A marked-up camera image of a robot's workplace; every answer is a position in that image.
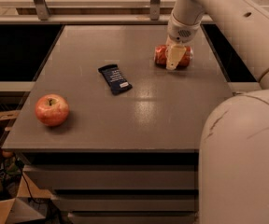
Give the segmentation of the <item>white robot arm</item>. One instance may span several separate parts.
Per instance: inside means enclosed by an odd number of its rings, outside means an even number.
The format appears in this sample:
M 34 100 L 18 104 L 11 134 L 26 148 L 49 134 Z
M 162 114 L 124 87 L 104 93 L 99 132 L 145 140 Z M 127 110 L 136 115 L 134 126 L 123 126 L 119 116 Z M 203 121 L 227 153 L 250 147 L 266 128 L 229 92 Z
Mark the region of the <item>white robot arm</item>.
M 236 52 L 219 58 L 234 97 L 208 117 L 199 149 L 199 223 L 269 224 L 269 12 L 252 0 L 177 0 L 168 36 L 192 40 L 208 15 Z

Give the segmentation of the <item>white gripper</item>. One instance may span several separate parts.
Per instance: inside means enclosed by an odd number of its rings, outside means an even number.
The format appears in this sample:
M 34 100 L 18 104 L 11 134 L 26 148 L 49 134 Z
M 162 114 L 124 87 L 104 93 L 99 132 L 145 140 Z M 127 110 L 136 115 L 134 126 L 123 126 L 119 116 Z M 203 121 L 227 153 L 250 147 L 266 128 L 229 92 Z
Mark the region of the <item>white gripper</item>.
M 166 68 L 175 70 L 186 52 L 186 44 L 192 41 L 200 28 L 201 15 L 184 16 L 179 19 L 171 14 L 167 25 L 166 44 L 170 45 L 166 50 Z

